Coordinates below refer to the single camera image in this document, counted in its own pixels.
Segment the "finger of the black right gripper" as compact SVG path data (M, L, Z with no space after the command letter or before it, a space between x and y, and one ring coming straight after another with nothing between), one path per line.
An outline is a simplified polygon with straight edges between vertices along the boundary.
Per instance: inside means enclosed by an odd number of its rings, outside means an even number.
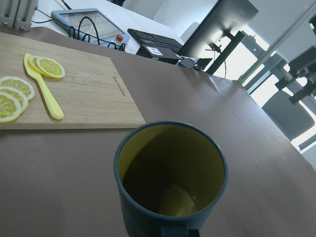
M199 230L189 229L185 237L200 237Z

